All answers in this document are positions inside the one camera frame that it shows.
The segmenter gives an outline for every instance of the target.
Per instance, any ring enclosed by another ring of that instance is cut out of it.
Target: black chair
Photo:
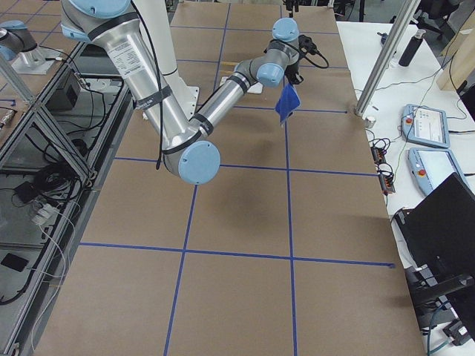
[[[442,39],[443,32],[439,27],[428,24],[425,21],[424,14],[426,13],[431,20],[442,19],[444,21],[443,24],[447,24],[450,15],[459,8],[461,2],[462,0],[421,0],[416,11],[416,13],[421,11],[417,18],[417,27],[438,33],[439,36],[437,36],[437,39]],[[390,23],[394,23],[394,20],[396,20],[395,16],[391,19]]]

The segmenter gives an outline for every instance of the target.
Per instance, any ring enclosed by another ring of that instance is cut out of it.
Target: table
[[[389,33],[391,24],[339,22],[338,29],[347,56],[348,67],[351,70],[354,87],[356,89],[363,89],[379,51],[381,50],[381,37],[377,33]],[[404,37],[399,43],[395,59],[391,62],[378,88],[386,87],[391,83],[397,82],[416,82],[419,79],[431,76],[435,73],[437,73],[437,78],[441,74],[442,71],[437,72],[437,70],[440,69],[440,65],[425,42],[419,48],[408,67],[400,67],[397,64],[399,57],[404,52],[405,46],[416,31],[417,27],[415,25],[408,27]],[[398,126],[401,124],[402,108],[408,103],[420,105],[422,99],[424,99],[422,102],[423,105],[445,110],[448,116],[463,117],[463,113],[468,116],[468,118],[464,120],[449,119],[448,124],[450,130],[465,131],[475,129],[475,123],[471,119],[470,114],[466,111],[465,106],[461,102],[459,103],[461,109],[458,109],[456,106],[459,101],[459,96],[454,91],[440,90],[435,81],[432,85],[432,79],[433,78],[429,78],[416,84],[394,85],[388,89],[378,90],[366,111],[366,115],[373,115],[377,119],[375,126],[371,129],[376,135],[376,138],[389,137],[395,139],[399,137],[395,142],[391,143],[386,155],[387,161],[395,169],[399,155],[402,150],[404,150],[396,174],[396,193],[391,194],[387,202],[387,212],[390,216],[400,208],[414,208],[424,199],[424,195],[417,187],[410,172],[406,153],[409,148],[418,147],[418,145],[405,142],[405,140],[400,137],[398,129]],[[456,159],[465,173],[471,173],[475,170],[475,139],[473,135],[451,135],[451,150],[455,153]],[[467,181],[472,191],[475,191],[475,179],[468,177]],[[398,242],[404,267],[411,266],[413,261],[407,251],[404,238],[399,229],[395,226],[395,223],[393,224],[393,232]],[[443,336],[445,335],[439,327],[431,335],[431,344],[434,346],[438,345],[439,341],[444,340]],[[441,356],[473,355],[474,352],[475,343],[470,340],[464,346],[446,347],[437,354]]]
[[[181,75],[209,95],[221,62],[260,56],[285,15],[181,4]],[[210,183],[156,172],[157,135],[134,114],[37,355],[423,355],[364,128],[347,110],[333,12],[295,19],[332,67],[302,67],[302,106],[283,128],[281,88],[241,100],[210,138],[222,155]]]

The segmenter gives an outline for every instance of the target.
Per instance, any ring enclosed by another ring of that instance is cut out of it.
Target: robot arm label
[[[117,47],[108,51],[107,54],[123,79],[127,79],[129,76],[145,70],[145,66],[140,61],[140,57],[129,42],[119,44]]]

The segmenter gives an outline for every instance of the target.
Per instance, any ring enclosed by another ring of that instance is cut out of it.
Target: blue tape grid
[[[190,209],[190,216],[194,213],[194,202],[192,203],[193,209]],[[284,261],[301,261],[311,263],[335,263],[338,265],[357,265],[357,266],[377,266],[395,268],[394,263],[389,262],[373,262],[373,261],[358,261],[358,260],[337,260],[332,258],[317,258],[317,257],[299,257],[299,256],[280,256],[277,254],[247,254],[243,252],[229,252],[229,251],[210,251],[210,250],[197,250],[190,248],[173,248],[173,247],[160,247],[160,246],[147,246],[147,245],[123,245],[118,243],[91,243],[81,242],[81,246],[89,247],[103,247],[103,248],[124,248],[128,250],[144,250],[144,251],[161,251],[161,252],[174,252],[178,254],[207,254],[212,256],[229,256],[229,257],[248,257],[259,258],[265,260],[284,260]]]
[[[20,0],[17,0],[9,9],[13,8],[16,4],[19,3]],[[27,23],[35,16],[35,15],[41,15],[38,14],[38,12],[47,4],[40,7],[40,9],[31,15],[31,17],[27,20]],[[224,29],[223,28],[218,28],[218,27],[187,27],[187,28],[208,28],[208,29],[218,29],[218,30],[223,30],[223,38],[221,41],[221,46],[220,46],[220,55],[219,59],[217,62],[215,61],[199,61],[199,60],[177,60],[178,62],[210,62],[210,63],[217,63],[217,70],[216,74],[214,77],[214,88],[216,88],[217,84],[217,78],[219,75],[219,63],[222,59],[223,55],[223,48],[224,48],[224,42],[225,42],[225,37],[226,37],[226,31],[227,30],[244,30],[244,29],[231,29],[227,28],[228,25],[228,20],[229,20],[229,13],[230,13],[230,5],[228,5],[228,11],[226,14],[226,24]],[[48,37],[57,31],[55,29],[58,27],[58,25],[52,30],[52,31],[33,31],[33,32],[39,32],[39,33],[47,33],[47,36],[45,39],[41,42],[44,43]],[[324,34],[324,35],[335,35],[337,33],[322,33],[322,32],[309,32],[309,33],[318,33],[318,34]],[[337,69],[347,69],[347,67],[335,67]],[[251,108],[251,107],[239,107],[237,108],[249,108],[249,109],[257,109],[257,110],[273,110],[272,108]],[[321,112],[321,113],[347,113],[346,111],[322,111],[322,110],[300,110],[300,111],[311,111],[311,112]],[[167,331],[167,337],[166,337],[166,344],[165,348],[163,350],[163,355],[167,356],[168,354],[168,349],[170,346],[170,339],[171,339],[171,333],[173,329],[173,322],[174,322],[174,314],[176,311],[177,307],[177,301],[179,297],[179,292],[180,292],[180,283],[181,283],[181,277],[183,274],[183,267],[185,265],[185,257],[186,254],[208,254],[208,255],[220,255],[220,256],[230,256],[230,257],[250,257],[250,258],[264,258],[264,259],[274,259],[274,260],[288,260],[289,265],[290,265],[290,281],[291,281],[291,290],[292,290],[292,337],[293,337],[293,346],[294,346],[294,356],[298,356],[298,339],[297,339],[297,311],[296,311],[296,301],[295,301],[295,270],[294,270],[294,261],[303,261],[303,262],[311,262],[311,263],[337,263],[337,264],[348,264],[348,265],[363,265],[363,266],[383,266],[383,267],[388,267],[388,268],[394,268],[395,265],[394,263],[379,263],[379,262],[370,262],[370,261],[356,261],[356,260],[334,260],[334,259],[321,259],[321,258],[310,258],[310,257],[296,257],[294,255],[293,251],[293,233],[292,233],[292,200],[291,200],[291,182],[290,182],[290,172],[291,171],[297,171],[297,172],[307,172],[307,173],[316,173],[316,174],[344,174],[344,175],[355,175],[355,176],[368,176],[368,177],[376,177],[376,174],[362,174],[362,173],[356,173],[356,172],[339,172],[339,171],[318,171],[318,170],[304,170],[304,169],[294,169],[290,168],[289,166],[289,142],[288,142],[288,131],[287,131],[287,125],[285,124],[285,145],[286,145],[286,167],[285,168],[273,168],[273,167],[256,167],[256,166],[246,166],[246,165],[221,165],[222,167],[227,167],[227,168],[247,168],[247,169],[265,169],[265,170],[271,170],[271,171],[286,171],[286,179],[287,179],[287,205],[288,205],[288,219],[289,219],[289,256],[278,256],[278,255],[269,255],[269,254],[244,254],[244,253],[235,253],[235,252],[225,252],[225,251],[204,251],[204,250],[191,250],[187,249],[188,245],[188,240],[189,240],[189,233],[191,229],[191,223],[193,219],[193,213],[194,213],[194,205],[196,202],[196,196],[197,196],[197,191],[198,191],[198,186],[194,187],[194,192],[193,192],[193,197],[191,200],[191,207],[190,207],[190,213],[189,213],[189,220],[186,228],[186,235],[185,239],[183,242],[183,248],[163,248],[163,247],[154,247],[154,246],[141,246],[141,245],[116,245],[116,244],[107,244],[107,243],[87,243],[83,242],[80,243],[80,245],[83,246],[96,246],[96,247],[106,247],[106,248],[130,248],[130,249],[139,249],[139,250],[152,250],[152,251],[169,251],[169,252],[175,252],[175,253],[180,253],[181,254],[181,259],[180,259],[180,267],[178,271],[178,276],[177,276],[177,282],[175,286],[175,292],[174,292],[174,299],[172,303],[172,308],[171,308],[171,314],[170,314],[170,319],[168,322],[168,331]],[[132,161],[138,161],[138,162],[153,162],[155,163],[154,160],[152,159],[140,159],[140,158],[130,158],[130,157],[116,157],[118,160],[132,160]]]
[[[223,30],[223,29],[227,29],[229,31],[252,31],[252,32],[255,31],[255,32],[268,32],[268,33],[272,32],[272,30],[249,29],[249,28],[204,27],[204,26],[185,26],[185,25],[172,25],[170,27],[171,28],[191,28],[193,30]],[[312,34],[315,34],[315,35],[339,35],[338,32],[320,32],[320,31],[302,31],[302,33],[312,33]]]
[[[282,7],[280,7],[281,19],[284,16]],[[286,79],[282,81],[282,88],[286,85]],[[292,194],[290,182],[290,157],[289,157],[289,133],[287,130],[287,122],[284,124],[285,133],[285,166],[287,180],[287,214],[289,218],[289,252],[290,252],[290,290],[292,302],[292,339],[294,345],[294,356],[298,356],[298,335],[297,335],[297,306],[295,301],[295,266],[294,266],[294,240],[292,228]]]

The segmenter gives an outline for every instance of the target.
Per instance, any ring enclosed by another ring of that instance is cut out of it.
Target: white cable
[[[64,214],[60,213],[59,211],[57,212],[58,215],[61,215],[62,217],[64,217],[68,223],[71,224],[72,228],[73,228],[73,233],[71,235],[71,240],[74,241],[74,239],[76,238],[76,227],[74,226],[73,222]],[[69,256],[69,252],[68,252],[68,269],[71,267],[71,257]]]
[[[79,214],[82,210],[82,206],[79,203],[75,202],[74,200],[71,200],[69,202],[72,202],[75,206],[77,206],[79,208],[78,212],[74,213],[74,214]]]
[[[50,304],[53,302],[54,298],[56,298],[57,294],[59,293],[59,289],[61,288],[62,286],[62,283],[64,281],[64,278],[65,278],[65,275],[66,275],[66,258],[65,258],[65,255],[62,253],[62,249],[59,247],[59,245],[56,243],[55,240],[53,240],[53,238],[47,234],[45,232],[45,230],[42,229],[42,227],[40,225],[38,225],[38,228],[39,230],[56,246],[56,248],[59,250],[59,253],[61,254],[61,258],[63,260],[63,266],[62,266],[62,275],[61,275],[61,279],[59,280],[59,285],[56,287],[56,290],[55,292],[53,293],[53,295],[51,296],[51,298],[49,299],[49,301],[46,303],[46,306],[43,308],[43,311],[39,314],[39,316],[36,318],[35,320],[35,323],[33,324],[33,328],[31,329],[31,349],[33,350],[33,352],[35,352],[35,346],[33,345],[33,339],[34,339],[34,335],[35,335],[35,328],[36,328],[36,325],[38,324],[38,322],[41,320],[41,318],[43,317],[43,315],[45,314],[45,312],[48,310]]]
[[[39,272],[39,273],[41,273],[41,274],[46,274],[47,276],[52,277],[52,278],[61,278],[60,275],[55,276],[54,274],[49,274],[49,273],[47,273],[47,272],[45,272],[45,271],[40,271],[40,270],[37,269],[37,268],[28,268],[28,271],[36,271],[36,272]]]

